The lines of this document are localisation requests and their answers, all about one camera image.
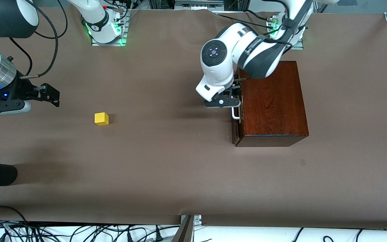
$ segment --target brown wooden drawer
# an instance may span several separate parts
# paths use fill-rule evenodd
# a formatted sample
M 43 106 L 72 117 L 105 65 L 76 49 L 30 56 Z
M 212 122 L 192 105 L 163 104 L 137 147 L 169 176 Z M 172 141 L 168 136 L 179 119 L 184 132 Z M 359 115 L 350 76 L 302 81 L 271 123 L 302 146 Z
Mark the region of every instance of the brown wooden drawer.
M 239 78 L 249 76 L 239 70 Z M 241 82 L 241 106 L 232 120 L 237 147 L 288 147 L 308 136 L 307 118 L 295 61 L 281 61 L 264 79 Z

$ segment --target yellow block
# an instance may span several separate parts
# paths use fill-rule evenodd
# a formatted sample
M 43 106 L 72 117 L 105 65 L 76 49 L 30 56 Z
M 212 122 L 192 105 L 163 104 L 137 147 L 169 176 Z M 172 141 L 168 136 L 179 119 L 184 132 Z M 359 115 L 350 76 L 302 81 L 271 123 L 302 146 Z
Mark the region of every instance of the yellow block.
M 104 112 L 95 113 L 95 123 L 99 126 L 109 125 L 109 115 Z

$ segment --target table surface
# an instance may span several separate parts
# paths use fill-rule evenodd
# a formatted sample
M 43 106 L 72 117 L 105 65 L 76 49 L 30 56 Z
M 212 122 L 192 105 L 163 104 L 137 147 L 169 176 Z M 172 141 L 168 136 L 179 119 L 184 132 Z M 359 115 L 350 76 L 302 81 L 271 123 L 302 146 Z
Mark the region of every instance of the table surface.
M 45 8 L 58 30 L 60 9 Z M 95 47 L 73 8 L 55 66 L 32 80 L 61 92 L 60 107 L 32 102 L 0 117 L 0 163 L 16 185 L 0 205 L 28 220 L 387 228 L 387 23 L 382 15 L 315 14 L 305 50 L 289 51 L 310 136 L 288 148 L 231 144 L 229 110 L 205 109 L 195 86 L 200 49 L 231 20 L 199 11 L 141 11 L 127 46 Z M 244 13 L 236 15 L 251 19 Z M 39 31 L 50 36 L 41 20 Z M 19 40 L 32 73 L 52 40 Z M 7 39 L 0 52 L 26 57 Z M 110 114 L 109 126 L 94 114 Z M 19 219 L 0 210 L 0 218 Z

